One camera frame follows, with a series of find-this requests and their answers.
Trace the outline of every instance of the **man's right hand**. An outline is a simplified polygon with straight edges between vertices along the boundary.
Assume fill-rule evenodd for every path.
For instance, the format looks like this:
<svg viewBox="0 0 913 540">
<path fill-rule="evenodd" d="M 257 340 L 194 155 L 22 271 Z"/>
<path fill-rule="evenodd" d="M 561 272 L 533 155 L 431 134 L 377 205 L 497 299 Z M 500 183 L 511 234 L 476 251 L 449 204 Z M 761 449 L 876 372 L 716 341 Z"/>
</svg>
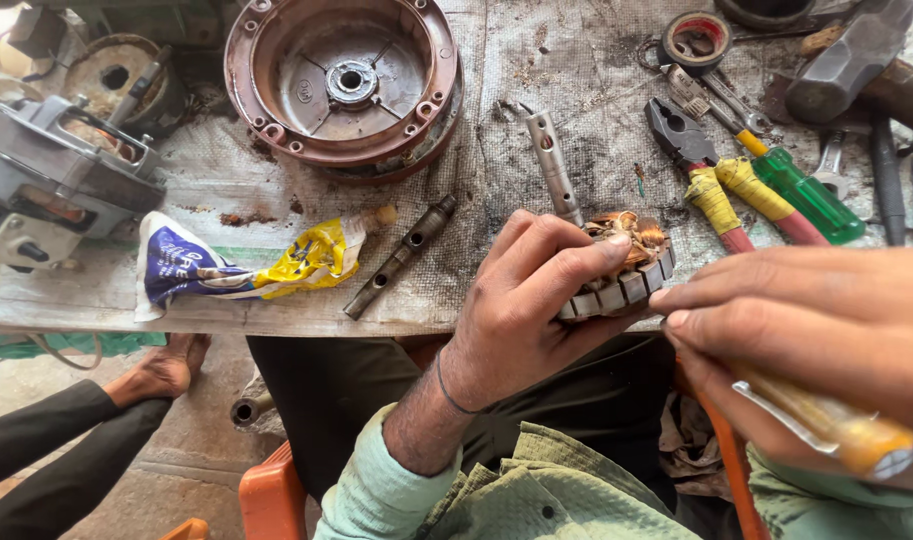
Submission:
<svg viewBox="0 0 913 540">
<path fill-rule="evenodd" d="M 743 363 L 913 429 L 913 249 L 774 248 L 729 256 L 650 307 L 690 383 L 786 464 L 842 472 L 739 396 Z M 892 482 L 913 487 L 913 465 Z"/>
</svg>

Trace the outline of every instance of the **forearm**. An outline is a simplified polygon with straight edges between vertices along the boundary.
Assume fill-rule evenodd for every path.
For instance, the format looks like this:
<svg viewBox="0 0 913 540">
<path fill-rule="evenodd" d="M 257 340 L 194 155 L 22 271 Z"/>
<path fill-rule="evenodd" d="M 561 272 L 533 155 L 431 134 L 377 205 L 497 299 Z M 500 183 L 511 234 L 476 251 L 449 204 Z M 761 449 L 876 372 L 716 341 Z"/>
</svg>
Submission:
<svg viewBox="0 0 913 540">
<path fill-rule="evenodd" d="M 446 496 L 473 417 L 451 408 L 432 369 L 367 423 L 339 483 L 323 497 L 316 538 L 409 538 Z"/>
<path fill-rule="evenodd" d="M 383 440 L 403 468 L 432 477 L 452 462 L 473 418 L 443 395 L 436 366 L 431 364 L 386 418 Z"/>
</svg>

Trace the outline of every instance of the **hammer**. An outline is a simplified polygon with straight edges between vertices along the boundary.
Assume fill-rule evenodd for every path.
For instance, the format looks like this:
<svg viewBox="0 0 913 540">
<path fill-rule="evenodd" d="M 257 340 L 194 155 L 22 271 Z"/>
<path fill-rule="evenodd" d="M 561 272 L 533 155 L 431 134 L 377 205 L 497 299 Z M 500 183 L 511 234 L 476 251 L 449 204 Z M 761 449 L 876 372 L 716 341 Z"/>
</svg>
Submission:
<svg viewBox="0 0 913 540">
<path fill-rule="evenodd" d="M 913 66 L 896 59 L 912 19 L 912 0 L 863 0 L 839 38 L 789 85 L 786 109 L 825 124 L 859 97 L 913 130 Z"/>
</svg>

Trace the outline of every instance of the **hammer head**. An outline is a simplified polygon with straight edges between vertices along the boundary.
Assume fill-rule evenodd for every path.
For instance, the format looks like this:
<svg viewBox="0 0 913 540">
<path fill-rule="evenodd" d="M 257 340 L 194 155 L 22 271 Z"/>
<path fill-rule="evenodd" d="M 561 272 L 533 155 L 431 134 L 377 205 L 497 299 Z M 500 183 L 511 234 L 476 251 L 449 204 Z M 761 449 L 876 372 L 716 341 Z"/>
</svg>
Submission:
<svg viewBox="0 0 913 540">
<path fill-rule="evenodd" d="M 786 90 L 786 109 L 797 120 L 817 124 L 846 111 L 893 62 L 912 19 L 912 0 L 863 0 L 839 39 Z"/>
</svg>

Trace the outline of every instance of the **black pants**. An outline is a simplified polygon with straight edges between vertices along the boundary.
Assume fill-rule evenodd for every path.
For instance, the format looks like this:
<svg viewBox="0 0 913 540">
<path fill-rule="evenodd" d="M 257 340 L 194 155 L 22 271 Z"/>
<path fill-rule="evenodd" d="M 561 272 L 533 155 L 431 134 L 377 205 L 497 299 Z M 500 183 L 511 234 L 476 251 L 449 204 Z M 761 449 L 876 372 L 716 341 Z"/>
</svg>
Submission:
<svg viewBox="0 0 913 540">
<path fill-rule="evenodd" d="M 173 399 L 121 410 L 92 380 L 0 417 L 0 482 L 97 426 L 0 499 L 0 539 L 55 539 L 110 493 Z"/>
<path fill-rule="evenodd" d="M 370 417 L 402 398 L 421 374 L 388 338 L 247 340 L 280 411 L 300 481 L 317 500 L 336 484 Z M 611 339 L 480 414 L 463 441 L 463 471 L 476 462 L 495 470 L 513 454 L 520 422 L 538 423 L 613 460 L 675 510 L 676 492 L 658 463 L 673 368 L 673 348 L 660 336 Z"/>
</svg>

